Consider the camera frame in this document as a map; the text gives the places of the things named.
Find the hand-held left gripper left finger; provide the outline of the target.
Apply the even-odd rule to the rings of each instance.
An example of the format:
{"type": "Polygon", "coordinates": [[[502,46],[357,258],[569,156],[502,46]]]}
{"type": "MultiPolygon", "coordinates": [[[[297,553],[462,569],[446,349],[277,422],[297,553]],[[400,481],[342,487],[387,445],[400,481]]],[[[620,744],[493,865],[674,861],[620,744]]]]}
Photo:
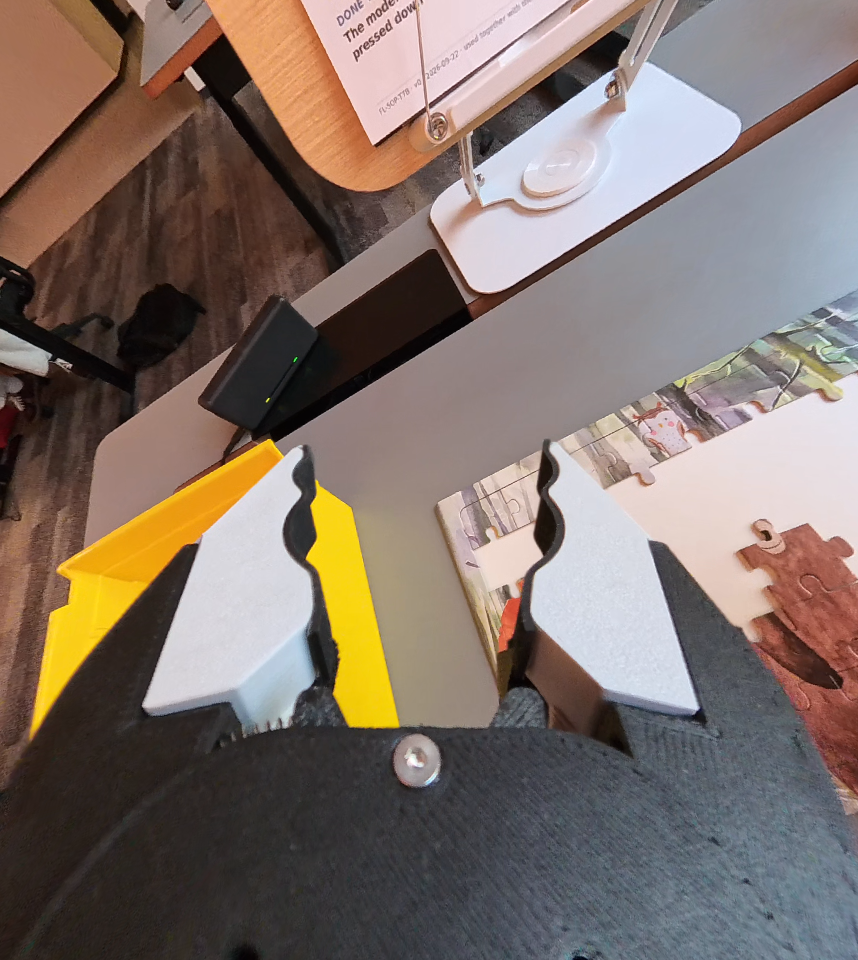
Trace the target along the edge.
{"type": "Polygon", "coordinates": [[[285,726],[339,654],[318,571],[309,447],[292,449],[199,539],[143,700],[150,715],[229,704],[244,727],[285,726]]]}

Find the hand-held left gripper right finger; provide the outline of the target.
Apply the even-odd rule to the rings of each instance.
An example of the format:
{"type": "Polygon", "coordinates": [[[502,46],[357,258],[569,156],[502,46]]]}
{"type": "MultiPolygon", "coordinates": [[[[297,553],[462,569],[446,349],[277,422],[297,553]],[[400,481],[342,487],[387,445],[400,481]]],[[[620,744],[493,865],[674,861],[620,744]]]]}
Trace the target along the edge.
{"type": "Polygon", "coordinates": [[[567,732],[594,732],[609,704],[700,710],[654,543],[562,444],[543,441],[533,537],[507,690],[535,690],[567,732]]]}

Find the partly assembled jigsaw puzzle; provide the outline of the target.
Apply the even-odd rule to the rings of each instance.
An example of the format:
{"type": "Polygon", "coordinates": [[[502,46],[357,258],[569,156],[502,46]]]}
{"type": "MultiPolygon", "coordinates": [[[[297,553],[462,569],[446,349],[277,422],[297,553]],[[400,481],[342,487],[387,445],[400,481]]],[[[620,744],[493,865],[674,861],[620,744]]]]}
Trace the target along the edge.
{"type": "MultiPolygon", "coordinates": [[[[646,447],[661,463],[748,422],[749,404],[766,413],[820,393],[843,397],[858,374],[858,289],[802,315],[722,358],[644,395],[560,440],[603,489],[633,475],[654,483],[646,447]]],[[[768,519],[738,551],[750,570],[774,576],[773,609],[753,618],[750,646],[808,729],[847,811],[858,810],[858,581],[845,564],[853,549],[824,541],[807,524],[778,533],[768,519]]]]}

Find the grey desk with dark cutout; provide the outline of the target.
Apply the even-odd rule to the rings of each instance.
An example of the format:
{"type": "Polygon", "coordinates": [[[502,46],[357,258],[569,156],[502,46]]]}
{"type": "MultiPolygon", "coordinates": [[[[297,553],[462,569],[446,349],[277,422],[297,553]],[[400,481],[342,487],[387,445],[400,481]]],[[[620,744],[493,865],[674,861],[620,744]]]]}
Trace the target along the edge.
{"type": "MultiPolygon", "coordinates": [[[[326,325],[434,250],[429,261],[445,270],[447,283],[458,286],[459,299],[467,303],[458,319],[483,315],[857,86],[858,2],[711,2],[665,34],[652,60],[739,116],[740,136],[717,160],[507,292],[469,291],[431,233],[424,208],[304,294],[296,308],[326,325]]],[[[201,408],[198,396],[227,354],[218,354],[99,444],[86,546],[170,497],[223,456],[233,427],[201,408]]]]}

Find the grey desk with wooden edge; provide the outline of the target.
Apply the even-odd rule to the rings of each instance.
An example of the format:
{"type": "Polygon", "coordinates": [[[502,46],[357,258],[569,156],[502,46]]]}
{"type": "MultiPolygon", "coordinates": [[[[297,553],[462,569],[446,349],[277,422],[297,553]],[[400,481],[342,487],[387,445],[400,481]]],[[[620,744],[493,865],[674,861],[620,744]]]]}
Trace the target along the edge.
{"type": "Polygon", "coordinates": [[[285,193],[337,270],[345,249],[327,211],[316,204],[313,174],[269,107],[206,2],[150,1],[145,11],[140,83],[157,99],[193,70],[255,159],[285,193]]]}

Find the yellow plastic bin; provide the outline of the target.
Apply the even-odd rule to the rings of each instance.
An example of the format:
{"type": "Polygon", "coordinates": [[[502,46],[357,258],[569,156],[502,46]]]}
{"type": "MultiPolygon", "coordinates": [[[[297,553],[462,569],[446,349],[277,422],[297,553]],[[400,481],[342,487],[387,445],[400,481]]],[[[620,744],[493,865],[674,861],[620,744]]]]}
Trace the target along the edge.
{"type": "MultiPolygon", "coordinates": [[[[282,460],[271,440],[201,474],[157,505],[63,562],[66,605],[51,613],[34,708],[33,737],[106,633],[185,545],[197,540],[282,460]]],[[[399,714],[351,507],[322,486],[312,504],[320,577],[339,669],[335,698],[348,725],[397,728],[399,714]]]]}

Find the white puzzle backing board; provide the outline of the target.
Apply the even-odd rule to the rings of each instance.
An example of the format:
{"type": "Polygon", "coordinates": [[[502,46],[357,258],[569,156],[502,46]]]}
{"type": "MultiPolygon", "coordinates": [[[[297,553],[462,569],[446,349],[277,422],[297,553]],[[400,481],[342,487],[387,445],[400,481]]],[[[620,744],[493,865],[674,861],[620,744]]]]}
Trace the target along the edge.
{"type": "Polygon", "coordinates": [[[858,581],[858,373],[841,389],[840,399],[814,392],[766,413],[741,405],[746,423],[704,441],[687,434],[688,448],[663,462],[646,446],[653,483],[629,475],[607,491],[740,628],[775,606],[764,592],[775,576],[737,554],[757,540],[753,522],[846,541],[858,581]]]}

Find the black box with green lights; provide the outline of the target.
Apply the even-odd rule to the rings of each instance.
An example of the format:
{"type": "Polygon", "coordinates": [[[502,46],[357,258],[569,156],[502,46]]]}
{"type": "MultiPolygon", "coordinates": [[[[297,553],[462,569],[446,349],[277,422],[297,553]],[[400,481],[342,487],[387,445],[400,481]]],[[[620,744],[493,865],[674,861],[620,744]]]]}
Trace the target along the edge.
{"type": "Polygon", "coordinates": [[[318,339],[315,327],[285,297],[272,295],[202,390],[198,405],[233,426],[254,430],[318,339]]]}

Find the black backpack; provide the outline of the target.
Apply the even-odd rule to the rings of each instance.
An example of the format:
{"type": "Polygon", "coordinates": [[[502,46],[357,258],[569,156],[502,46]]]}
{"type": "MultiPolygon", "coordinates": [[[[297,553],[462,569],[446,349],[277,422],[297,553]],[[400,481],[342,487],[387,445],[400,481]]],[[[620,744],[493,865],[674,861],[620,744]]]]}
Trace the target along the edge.
{"type": "Polygon", "coordinates": [[[131,316],[118,327],[117,357],[125,368],[142,371],[172,354],[195,330],[207,309],[170,283],[142,294],[131,316]]]}

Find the wooden document stand white base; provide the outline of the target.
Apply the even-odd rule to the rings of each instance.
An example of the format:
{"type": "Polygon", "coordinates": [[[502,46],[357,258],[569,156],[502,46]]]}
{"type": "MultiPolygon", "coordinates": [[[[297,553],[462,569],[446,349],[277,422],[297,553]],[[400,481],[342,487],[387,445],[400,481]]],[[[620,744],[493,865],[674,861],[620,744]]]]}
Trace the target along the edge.
{"type": "Polygon", "coordinates": [[[386,189],[458,147],[459,178],[432,204],[431,225],[467,287],[495,294],[718,159],[740,135],[734,112],[649,62],[676,2],[563,4],[376,145],[303,2],[208,6],[303,161],[327,181],[386,189]],[[474,131],[633,15],[610,74],[475,164],[474,131]]]}

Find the printed instruction sheet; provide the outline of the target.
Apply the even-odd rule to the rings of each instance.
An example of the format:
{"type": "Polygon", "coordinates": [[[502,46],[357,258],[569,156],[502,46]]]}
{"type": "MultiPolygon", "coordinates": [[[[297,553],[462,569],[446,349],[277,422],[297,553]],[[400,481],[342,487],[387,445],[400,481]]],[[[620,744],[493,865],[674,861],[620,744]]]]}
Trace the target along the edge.
{"type": "Polygon", "coordinates": [[[439,100],[562,1],[303,1],[371,144],[439,100]]]}

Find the beige cabinet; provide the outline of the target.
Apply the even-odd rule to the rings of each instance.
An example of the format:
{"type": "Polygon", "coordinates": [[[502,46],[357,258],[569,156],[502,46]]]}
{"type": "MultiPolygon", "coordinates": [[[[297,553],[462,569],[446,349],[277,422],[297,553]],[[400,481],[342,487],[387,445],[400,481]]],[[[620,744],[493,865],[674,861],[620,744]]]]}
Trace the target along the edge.
{"type": "Polygon", "coordinates": [[[114,82],[123,50],[92,2],[0,1],[0,199],[114,82]]]}

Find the wooden desk with black frame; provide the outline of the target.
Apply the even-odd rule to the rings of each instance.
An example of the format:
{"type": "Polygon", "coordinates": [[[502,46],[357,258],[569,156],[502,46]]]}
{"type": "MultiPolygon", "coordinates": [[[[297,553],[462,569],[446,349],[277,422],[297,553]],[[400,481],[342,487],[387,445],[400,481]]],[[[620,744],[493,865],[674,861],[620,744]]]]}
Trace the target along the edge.
{"type": "Polygon", "coordinates": [[[98,320],[106,330],[112,327],[112,322],[106,317],[91,315],[57,329],[40,326],[25,314],[26,306],[36,294],[36,286],[28,270],[0,255],[0,330],[50,354],[53,361],[71,373],[107,383],[132,398],[136,384],[132,371],[114,366],[66,337],[68,333],[81,333],[93,320],[98,320]]]}

